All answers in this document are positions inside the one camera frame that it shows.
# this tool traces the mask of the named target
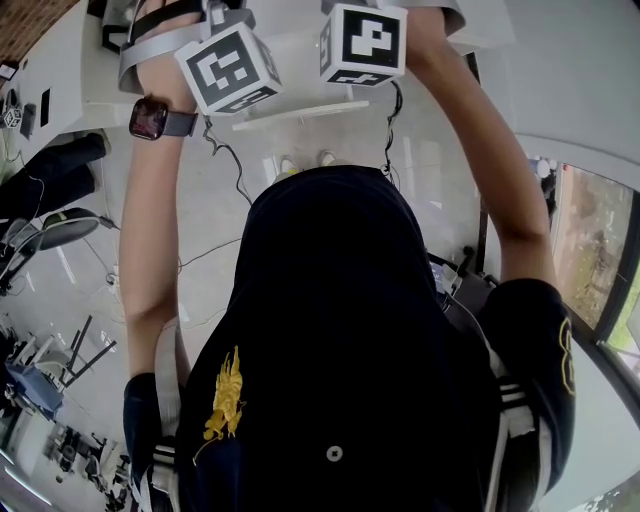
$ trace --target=smartwatch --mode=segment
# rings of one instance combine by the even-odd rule
[[[166,103],[142,98],[133,107],[129,133],[146,140],[158,140],[163,135],[190,137],[197,119],[198,114],[170,112]]]

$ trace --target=window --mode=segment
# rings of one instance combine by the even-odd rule
[[[562,166],[554,259],[565,303],[596,329],[613,289],[627,238],[633,190]]]
[[[640,472],[571,512],[636,512],[640,510]]]
[[[554,261],[574,338],[640,426],[640,193],[565,164],[555,199]]]
[[[631,370],[640,385],[640,267],[607,340],[607,347]]]

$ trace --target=grommet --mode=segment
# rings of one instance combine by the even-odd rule
[[[342,458],[342,448],[339,446],[332,446],[327,450],[327,459],[331,462],[338,462]]]

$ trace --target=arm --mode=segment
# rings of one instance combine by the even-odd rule
[[[163,5],[147,0],[140,17]],[[182,16],[151,31],[189,25],[197,16]],[[195,102],[173,55],[138,65],[145,95],[166,101],[172,111],[194,112]],[[176,186],[183,139],[135,139],[120,241],[120,285],[127,324],[132,377],[155,372],[155,350],[162,327],[178,316],[178,221]],[[180,382],[189,366],[184,346],[176,349]]]
[[[449,45],[441,9],[409,10],[407,64],[453,125],[496,226],[502,281],[555,286],[544,197],[515,135]]]

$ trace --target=hand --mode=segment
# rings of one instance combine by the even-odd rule
[[[167,0],[166,3],[172,4],[175,1],[177,0]],[[163,0],[147,0],[140,9],[137,19],[160,9],[163,5]],[[185,14],[161,23],[139,38],[138,41],[144,41],[176,28],[193,25],[199,21],[200,14]],[[192,113],[195,111],[196,101],[180,70],[180,65],[173,57],[173,53],[165,53],[138,64],[138,79],[144,89],[145,96],[152,96],[154,99],[167,102],[169,109],[175,112]]]
[[[412,7],[407,18],[407,65],[410,69],[429,63],[451,49],[440,7]]]

